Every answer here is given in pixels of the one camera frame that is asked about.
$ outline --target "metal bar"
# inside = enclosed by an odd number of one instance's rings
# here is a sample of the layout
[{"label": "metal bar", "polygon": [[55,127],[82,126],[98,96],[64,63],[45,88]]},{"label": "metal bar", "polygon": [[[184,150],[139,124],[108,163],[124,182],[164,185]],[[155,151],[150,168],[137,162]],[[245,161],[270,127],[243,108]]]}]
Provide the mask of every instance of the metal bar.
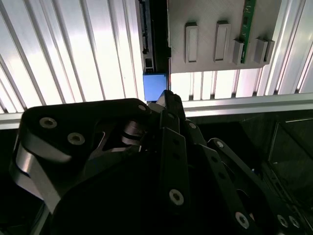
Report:
[{"label": "metal bar", "polygon": [[278,94],[293,94],[296,91],[298,82],[303,71],[307,70],[307,58],[313,42],[312,21],[313,2],[306,1],[302,10],[296,36],[288,55],[286,67],[280,87],[276,88]]},{"label": "metal bar", "polygon": [[313,92],[313,66],[312,66],[312,61],[313,61],[313,43],[311,45],[311,49],[306,61],[305,68],[302,72],[299,84],[297,86],[297,91],[299,93],[311,93]]},{"label": "metal bar", "polygon": [[101,83],[105,88],[105,98],[125,98],[108,2],[106,0],[87,0],[86,4],[90,26],[93,30],[96,62]]},{"label": "metal bar", "polygon": [[17,129],[20,126],[22,113],[1,114],[0,115],[0,130]]},{"label": "metal bar", "polygon": [[201,99],[210,99],[211,98],[211,91],[212,91],[212,77],[213,72],[203,72],[202,76],[202,91],[201,91]]},{"label": "metal bar", "polygon": [[201,100],[203,72],[194,72],[193,98]]},{"label": "metal bar", "polygon": [[53,9],[54,9],[55,14],[56,14],[58,25],[59,25],[60,30],[61,30],[62,38],[63,38],[65,46],[66,46],[66,51],[68,52],[70,63],[71,63],[71,66],[73,68],[73,72],[75,74],[75,78],[76,78],[76,81],[77,81],[77,85],[78,85],[78,88],[79,88],[82,100],[83,100],[83,102],[86,102],[86,98],[85,98],[85,94],[84,94],[84,91],[83,91],[82,83],[81,83],[81,81],[79,79],[78,72],[77,72],[77,67],[76,67],[76,64],[74,62],[73,50],[72,50],[72,47],[71,47],[71,44],[70,44],[68,31],[67,31],[67,29],[65,27],[65,21],[64,21],[64,18],[62,16],[62,13],[61,13],[60,6],[59,6],[57,0],[51,0],[51,1],[52,1]]},{"label": "metal bar", "polygon": [[1,80],[0,80],[0,105],[2,109],[6,110],[8,113],[16,112],[12,99],[10,98]]},{"label": "metal bar", "polygon": [[215,99],[231,98],[236,70],[217,71]]},{"label": "metal bar", "polygon": [[5,88],[5,91],[12,100],[16,111],[23,112],[26,109],[26,105],[1,55],[0,80],[3,87]]},{"label": "metal bar", "polygon": [[211,85],[211,96],[212,96],[212,99],[215,98],[216,80],[217,80],[217,71],[213,71],[213,74],[212,74],[212,85]]},{"label": "metal bar", "polygon": [[262,74],[263,74],[263,68],[260,68],[258,72],[258,78],[256,79],[255,84],[254,84],[253,95],[257,95],[258,90],[260,89]]},{"label": "metal bar", "polygon": [[22,46],[0,1],[0,63],[24,108],[42,105],[22,60]]},{"label": "metal bar", "polygon": [[313,94],[253,96],[183,102],[187,117],[313,109]]},{"label": "metal bar", "polygon": [[0,97],[0,109],[1,109],[2,113],[7,113],[8,112],[7,108],[5,107],[4,103],[1,100],[1,97]]},{"label": "metal bar", "polygon": [[58,7],[64,29],[66,29],[73,62],[86,101],[103,100],[99,77],[94,63],[88,33],[79,1],[58,0]]},{"label": "metal bar", "polygon": [[126,0],[126,13],[127,13],[127,23],[129,28],[130,44],[132,45],[132,58],[133,58],[133,68],[134,68],[134,77],[135,85],[137,90],[138,98],[142,101],[144,98],[144,89],[143,89],[143,61],[141,55],[140,37],[141,37],[141,24],[140,24],[140,11],[139,11],[139,1],[135,0]]},{"label": "metal bar", "polygon": [[282,1],[273,36],[273,40],[277,43],[275,43],[271,64],[263,68],[257,91],[258,96],[271,95],[275,92],[284,59],[287,55],[287,48],[292,39],[292,30],[297,24],[296,17],[301,9],[300,4],[301,1],[299,0]]},{"label": "metal bar", "polygon": [[125,3],[123,0],[109,0],[108,2],[125,97],[134,98],[137,94],[134,83],[134,69],[132,65],[131,45],[126,22],[127,15],[125,12]]},{"label": "metal bar", "polygon": [[48,65],[49,70],[51,72],[51,76],[52,76],[52,79],[54,81],[54,85],[55,85],[55,87],[56,87],[56,89],[58,91],[58,94],[60,96],[60,99],[61,99],[62,103],[65,104],[66,102],[65,102],[65,99],[64,99],[64,96],[63,96],[63,93],[62,93],[62,89],[60,87],[60,84],[59,84],[59,81],[57,79],[56,73],[54,71],[54,68],[53,68],[53,65],[52,65],[52,61],[51,61],[51,58],[49,56],[45,40],[44,40],[43,35],[42,35],[41,31],[40,31],[37,19],[35,17],[35,13],[34,13],[35,11],[33,10],[33,7],[31,6],[31,4],[29,2],[30,0],[23,0],[23,1],[24,1],[25,6],[26,6],[26,9],[27,9],[27,12],[29,14],[29,17],[30,17],[30,20],[32,22],[32,25],[34,27],[36,36],[38,38],[38,41],[39,41],[39,44],[40,44],[40,47],[41,47],[41,50],[42,50],[42,52],[43,52],[43,54],[45,56],[47,65]]},{"label": "metal bar", "polygon": [[236,97],[236,93],[237,93],[237,88],[238,88],[238,83],[239,83],[239,76],[240,76],[240,72],[243,70],[236,70],[235,71],[235,75],[234,75],[234,81],[233,81],[233,88],[232,88],[232,92],[231,92],[231,97]]},{"label": "metal bar", "polygon": [[238,86],[236,92],[233,91],[233,94],[235,94],[236,97],[252,96],[259,71],[260,69],[240,70]]},{"label": "metal bar", "polygon": [[82,94],[75,76],[65,40],[57,18],[58,11],[50,0],[31,0],[38,18],[54,70],[67,103],[82,102]]},{"label": "metal bar", "polygon": [[297,51],[297,49],[299,49],[301,51],[303,50],[301,47],[298,48],[299,42],[297,41],[297,39],[298,39],[297,32],[299,30],[299,25],[300,25],[303,11],[306,10],[305,5],[306,5],[306,0],[302,0],[300,2],[299,8],[298,8],[297,16],[295,18],[295,22],[294,22],[292,33],[291,33],[291,39],[288,43],[288,47],[286,50],[286,55],[284,58],[283,66],[281,68],[281,72],[279,74],[279,79],[278,79],[278,82],[276,84],[276,89],[274,91],[275,93],[278,93],[278,94],[290,94],[287,91],[285,91],[284,84],[288,84],[287,77],[289,76],[289,72],[292,72],[292,74],[294,76],[296,75],[293,72],[293,69],[290,69],[290,64],[292,65],[292,63],[294,62],[293,56],[294,56],[294,53]]},{"label": "metal bar", "polygon": [[106,96],[104,95],[103,83],[101,82],[101,75],[100,75],[100,71],[99,71],[99,65],[97,63],[96,46],[95,46],[94,34],[93,34],[91,22],[90,22],[90,16],[89,16],[87,3],[86,3],[86,0],[79,0],[79,3],[80,3],[81,11],[83,13],[85,27],[86,27],[86,30],[87,30],[87,36],[88,36],[88,39],[89,39],[89,43],[90,43],[90,47],[91,47],[91,51],[92,51],[92,56],[93,56],[93,59],[94,59],[94,64],[96,66],[96,70],[97,70],[97,74],[98,74],[98,79],[99,79],[99,83],[100,83],[101,93],[102,93],[103,99],[105,100]]},{"label": "metal bar", "polygon": [[48,104],[58,103],[54,102],[58,101],[57,97],[53,97],[53,99],[50,97],[50,95],[55,95],[53,87],[50,87],[50,92],[42,93],[42,89],[44,91],[49,89],[47,83],[49,83],[48,76],[50,72],[48,68],[45,68],[46,64],[43,62],[45,58],[39,47],[26,7],[23,2],[15,1],[14,4],[12,3],[12,1],[7,0],[0,2],[0,11],[39,100],[42,105],[46,105],[47,102]]}]

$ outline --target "green circuit board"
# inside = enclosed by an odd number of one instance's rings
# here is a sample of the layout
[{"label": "green circuit board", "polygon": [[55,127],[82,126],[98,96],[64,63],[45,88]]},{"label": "green circuit board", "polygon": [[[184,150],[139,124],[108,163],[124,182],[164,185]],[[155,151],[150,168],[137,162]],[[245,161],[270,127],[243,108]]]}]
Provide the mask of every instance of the green circuit board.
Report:
[{"label": "green circuit board", "polygon": [[252,19],[254,14],[254,8],[257,0],[245,0],[243,20],[241,24],[241,32],[239,40],[244,43],[243,53],[241,55],[241,63],[246,62],[246,52],[249,45],[249,36],[252,26]]}]

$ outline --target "bolt head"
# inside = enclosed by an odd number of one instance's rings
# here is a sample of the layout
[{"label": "bolt head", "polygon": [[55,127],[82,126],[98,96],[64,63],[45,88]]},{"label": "bolt head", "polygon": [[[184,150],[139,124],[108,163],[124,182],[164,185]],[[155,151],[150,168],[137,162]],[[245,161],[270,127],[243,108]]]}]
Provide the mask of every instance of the bolt head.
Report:
[{"label": "bolt head", "polygon": [[184,204],[184,197],[177,189],[172,189],[169,192],[170,200],[176,206],[182,206]]},{"label": "bolt head", "polygon": [[236,217],[236,220],[237,222],[245,229],[248,229],[250,224],[249,224],[249,221],[248,219],[245,217],[244,214],[240,213],[240,212],[236,212],[235,213],[235,217]]},{"label": "bolt head", "polygon": [[39,124],[45,129],[53,129],[58,125],[56,120],[50,117],[43,117],[39,120]]},{"label": "bolt head", "polygon": [[224,145],[223,145],[221,142],[216,141],[216,144],[218,145],[218,147],[220,147],[220,148],[224,148]]},{"label": "bolt head", "polygon": [[143,111],[146,111],[146,107],[143,106],[143,105],[138,105],[138,108],[141,109],[141,110],[143,110]]},{"label": "bolt head", "polygon": [[79,133],[70,133],[67,136],[67,140],[68,142],[70,142],[73,145],[82,145],[83,143],[85,143],[85,138],[82,134]]},{"label": "bolt head", "polygon": [[197,126],[195,124],[193,124],[192,122],[189,123],[189,126],[192,128],[192,129],[196,129]]}]

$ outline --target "blue object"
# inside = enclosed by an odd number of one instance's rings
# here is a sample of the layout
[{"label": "blue object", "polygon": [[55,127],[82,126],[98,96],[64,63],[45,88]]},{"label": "blue object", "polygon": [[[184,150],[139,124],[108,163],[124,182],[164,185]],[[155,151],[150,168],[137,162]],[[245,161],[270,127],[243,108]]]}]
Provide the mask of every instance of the blue object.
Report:
[{"label": "blue object", "polygon": [[143,75],[143,87],[146,101],[157,101],[162,92],[166,90],[165,74]]}]

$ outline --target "rectangular slot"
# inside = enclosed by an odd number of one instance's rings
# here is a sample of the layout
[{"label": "rectangular slot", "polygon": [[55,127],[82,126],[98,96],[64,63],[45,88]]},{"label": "rectangular slot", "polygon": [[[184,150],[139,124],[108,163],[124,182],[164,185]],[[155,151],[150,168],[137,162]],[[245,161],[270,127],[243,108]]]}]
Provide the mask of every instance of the rectangular slot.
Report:
[{"label": "rectangular slot", "polygon": [[227,57],[229,46],[230,24],[228,22],[217,22],[216,25],[216,41],[215,41],[215,57],[214,61],[224,61]]},{"label": "rectangular slot", "polygon": [[266,48],[264,62],[268,62],[268,63],[270,62],[270,59],[272,57],[273,50],[274,50],[274,45],[275,45],[274,41],[272,40],[268,41],[268,46]]},{"label": "rectangular slot", "polygon": [[185,62],[196,62],[198,54],[198,26],[195,23],[186,25],[185,38]]},{"label": "rectangular slot", "polygon": [[145,59],[146,68],[152,68],[152,59],[146,58]]},{"label": "rectangular slot", "polygon": [[236,65],[241,64],[241,56],[243,54],[244,43],[235,40],[233,63]]},{"label": "rectangular slot", "polygon": [[261,64],[265,60],[265,53],[268,47],[268,42],[265,40],[257,39],[257,45],[254,54],[254,61]]}]

